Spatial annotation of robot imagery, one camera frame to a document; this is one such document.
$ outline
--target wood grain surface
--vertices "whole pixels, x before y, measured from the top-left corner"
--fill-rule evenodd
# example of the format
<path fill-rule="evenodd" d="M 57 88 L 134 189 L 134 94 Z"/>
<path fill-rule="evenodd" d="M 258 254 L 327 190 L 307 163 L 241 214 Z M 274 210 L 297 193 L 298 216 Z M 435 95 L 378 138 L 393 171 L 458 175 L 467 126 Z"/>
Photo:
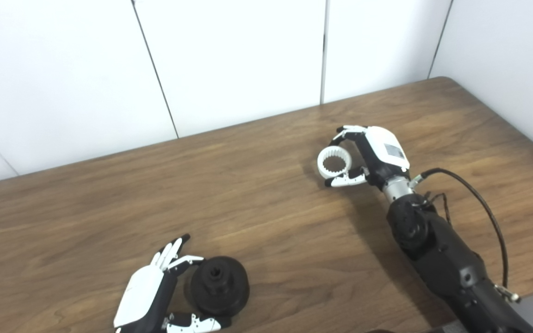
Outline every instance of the wood grain surface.
<path fill-rule="evenodd" d="M 373 187 L 323 187 L 316 157 L 343 124 L 393 131 L 413 175 L 465 177 L 505 236 L 510 287 L 533 293 L 533 143 L 436 78 L 0 181 L 0 333 L 109 333 L 131 274 L 189 232 L 182 253 L 249 274 L 227 332 L 414 332 L 453 319 L 394 244 Z M 355 156 L 355 163 L 360 158 Z M 482 207 L 443 175 L 455 229 L 501 280 Z M 171 310 L 189 310 L 180 279 Z"/>

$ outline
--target black cable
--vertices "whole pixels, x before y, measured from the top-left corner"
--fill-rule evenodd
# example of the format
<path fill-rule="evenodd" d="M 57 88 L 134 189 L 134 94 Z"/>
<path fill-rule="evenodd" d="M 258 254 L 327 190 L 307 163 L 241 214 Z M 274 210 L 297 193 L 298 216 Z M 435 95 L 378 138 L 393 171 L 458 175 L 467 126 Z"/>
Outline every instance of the black cable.
<path fill-rule="evenodd" d="M 501 258 L 503 260 L 503 287 L 506 288 L 509 276 L 509 260 L 507 256 L 507 248 L 505 247 L 505 239 L 503 238 L 503 234 L 501 233 L 501 228 L 499 228 L 499 223 L 497 223 L 497 218 L 495 218 L 495 215 L 493 215 L 493 212 L 490 210 L 489 205 L 482 198 L 482 196 L 480 196 L 480 193 L 478 193 L 478 191 L 475 190 L 474 187 L 472 187 L 472 185 L 468 184 L 468 182 L 465 181 L 462 177 L 458 176 L 456 173 L 451 172 L 450 170 L 442 168 L 433 168 L 421 173 L 421 177 L 423 177 L 423 179 L 426 179 L 434 173 L 445 173 L 446 175 L 450 175 L 451 177 L 455 178 L 457 181 L 461 182 L 464 186 L 466 186 L 466 188 L 468 188 L 468 190 L 472 192 L 472 195 L 474 195 L 476 199 L 478 199 L 480 204 L 483 205 L 484 210 L 489 215 L 489 219 L 493 224 L 493 227 L 495 228 L 497 238 L 499 239 L 499 245 L 501 246 Z"/>
<path fill-rule="evenodd" d="M 448 222 L 448 225 L 451 224 L 451 218 L 450 218 L 450 209 L 448 208 L 448 197 L 445 193 L 436 194 L 431 200 L 429 200 L 430 203 L 433 203 L 435 199 L 443 197 L 444 198 L 444 211 L 446 211 L 446 221 Z"/>

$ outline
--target white robotic hand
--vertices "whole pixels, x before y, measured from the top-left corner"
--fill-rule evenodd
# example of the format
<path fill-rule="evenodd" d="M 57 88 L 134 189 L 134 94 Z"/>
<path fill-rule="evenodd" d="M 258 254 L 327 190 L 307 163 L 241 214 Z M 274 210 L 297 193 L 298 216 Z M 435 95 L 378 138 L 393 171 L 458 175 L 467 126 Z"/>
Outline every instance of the white robotic hand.
<path fill-rule="evenodd" d="M 410 163 L 406 159 L 400 143 L 391 131 L 377 126 L 354 125 L 345 125 L 336 131 L 338 134 L 330 141 L 328 147 L 324 148 L 318 155 L 318 170 L 320 175 L 326 179 L 324 185 L 342 187 L 368 183 L 369 169 L 366 166 L 351 169 L 351 155 L 339 146 L 346 139 L 357 144 L 357 148 L 366 162 L 379 161 L 393 165 L 404 173 L 410 168 Z M 336 172 L 326 169 L 324 160 L 333 156 L 341 158 L 345 162 L 345 168 Z"/>
<path fill-rule="evenodd" d="M 178 258 L 189 239 L 190 235 L 185 234 L 169 242 L 155 253 L 149 265 L 131 276 L 114 317 L 115 333 L 205 333 L 230 325 L 229 318 L 200 318 L 195 314 L 166 317 L 178 276 L 204 260 L 195 255 Z"/>

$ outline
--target robotic hand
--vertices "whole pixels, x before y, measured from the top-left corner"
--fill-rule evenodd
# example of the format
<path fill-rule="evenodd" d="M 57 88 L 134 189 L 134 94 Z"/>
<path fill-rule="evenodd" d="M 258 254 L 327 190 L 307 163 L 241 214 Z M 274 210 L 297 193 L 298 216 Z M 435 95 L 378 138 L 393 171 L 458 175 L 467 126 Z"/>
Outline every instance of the robotic hand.
<path fill-rule="evenodd" d="M 508 304 L 518 302 L 517 294 L 506 289 L 507 254 L 494 215 L 480 194 L 460 176 L 435 168 L 410 179 L 409 161 L 396 137 L 382 127 L 343 126 L 318 156 L 320 174 L 327 187 L 369 183 L 383 192 L 390 203 L 387 221 L 394 239 L 425 285 L 447 303 L 470 333 L 533 333 L 533 327 Z M 349 139 L 355 142 L 366 165 L 351 168 L 350 154 L 338 147 Z M 323 161 L 338 156 L 345 168 L 333 172 Z M 503 255 L 503 286 L 493 283 L 478 253 L 472 251 L 438 215 L 432 200 L 415 192 L 421 181 L 434 173 L 446 173 L 459 180 L 480 200 L 499 236 Z"/>
<path fill-rule="evenodd" d="M 151 263 L 137 270 L 129 280 L 114 317 L 115 333 L 205 333 L 231 324 L 230 318 L 209 318 L 195 314 L 171 313 L 167 308 L 174 294 L 178 276 L 203 257 L 178 258 L 189 234 L 169 242 L 155 253 Z"/>

